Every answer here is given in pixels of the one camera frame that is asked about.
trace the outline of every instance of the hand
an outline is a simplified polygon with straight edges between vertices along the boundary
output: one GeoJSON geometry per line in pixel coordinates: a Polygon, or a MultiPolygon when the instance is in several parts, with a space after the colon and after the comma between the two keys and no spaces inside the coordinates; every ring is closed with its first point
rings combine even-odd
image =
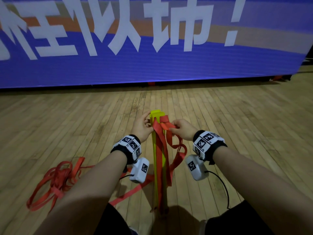
{"type": "Polygon", "coordinates": [[[189,123],[187,120],[184,119],[174,120],[172,124],[177,126],[177,128],[170,128],[170,131],[173,134],[177,134],[182,139],[188,141],[194,140],[194,135],[196,134],[196,132],[198,132],[198,130],[194,126],[192,126],[192,124],[189,123]]]}
{"type": "Polygon", "coordinates": [[[153,128],[150,125],[150,119],[146,119],[150,114],[150,111],[145,112],[142,116],[135,119],[131,134],[136,135],[140,143],[147,140],[148,136],[153,132],[153,128]]]}

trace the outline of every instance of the black cable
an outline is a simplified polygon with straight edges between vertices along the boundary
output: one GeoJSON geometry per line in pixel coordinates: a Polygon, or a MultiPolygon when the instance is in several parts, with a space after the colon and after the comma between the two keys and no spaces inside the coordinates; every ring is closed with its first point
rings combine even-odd
{"type": "Polygon", "coordinates": [[[123,176],[123,177],[120,178],[120,180],[125,178],[125,177],[128,177],[128,176],[134,176],[134,175],[133,174],[129,174],[129,175],[123,176]]]}
{"type": "Polygon", "coordinates": [[[221,179],[217,174],[215,174],[214,172],[212,172],[212,171],[205,171],[204,173],[207,173],[207,172],[210,172],[210,173],[216,175],[217,178],[219,178],[219,180],[223,183],[223,186],[225,187],[226,194],[227,194],[227,209],[230,209],[230,208],[229,208],[229,195],[228,195],[228,191],[227,191],[227,188],[226,188],[224,182],[223,182],[222,179],[221,179]]]}

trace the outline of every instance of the wooden floor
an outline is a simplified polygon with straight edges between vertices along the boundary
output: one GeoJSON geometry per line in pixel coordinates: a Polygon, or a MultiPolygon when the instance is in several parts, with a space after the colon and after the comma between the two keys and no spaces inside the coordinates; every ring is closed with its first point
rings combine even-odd
{"type": "MultiPolygon", "coordinates": [[[[59,162],[96,164],[129,134],[135,118],[161,109],[170,120],[184,118],[199,129],[220,134],[227,145],[272,170],[313,199],[313,74],[290,82],[231,82],[148,88],[60,90],[0,94],[0,233],[33,234],[49,205],[29,212],[26,201],[45,172],[59,162]]],[[[191,153],[191,142],[185,142],[191,153]]],[[[151,137],[142,144],[153,173],[151,137]]],[[[170,149],[170,159],[175,150],[170,149]]],[[[231,207],[243,198],[216,166],[231,207]]],[[[136,184],[125,178],[112,199],[136,184]]],[[[226,211],[221,182],[210,175],[196,182],[185,163],[168,188],[170,213],[159,219],[151,183],[117,204],[140,234],[196,234],[199,221],[226,211]]]]}

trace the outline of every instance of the person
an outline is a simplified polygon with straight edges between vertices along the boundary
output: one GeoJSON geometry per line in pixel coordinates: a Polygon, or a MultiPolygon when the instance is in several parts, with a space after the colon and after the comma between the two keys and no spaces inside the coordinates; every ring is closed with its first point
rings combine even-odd
{"type": "MultiPolygon", "coordinates": [[[[146,119],[149,114],[134,121],[130,135],[139,143],[153,132],[146,119]]],[[[184,140],[194,141],[199,134],[186,120],[173,124],[177,129],[170,130],[184,140]]],[[[226,145],[217,147],[211,157],[245,201],[210,218],[202,234],[313,234],[311,199],[226,145]]],[[[35,234],[137,234],[108,203],[125,165],[131,163],[123,150],[112,150],[66,193],[35,234]]]]}

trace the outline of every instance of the forearm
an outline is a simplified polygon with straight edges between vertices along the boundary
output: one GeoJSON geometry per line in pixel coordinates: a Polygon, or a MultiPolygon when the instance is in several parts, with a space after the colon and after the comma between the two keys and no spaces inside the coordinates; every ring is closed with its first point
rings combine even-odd
{"type": "Polygon", "coordinates": [[[293,186],[227,147],[219,147],[213,159],[275,233],[312,232],[313,202],[293,186]]]}
{"type": "Polygon", "coordinates": [[[66,193],[36,234],[93,234],[126,162],[121,151],[109,154],[66,193]]]}

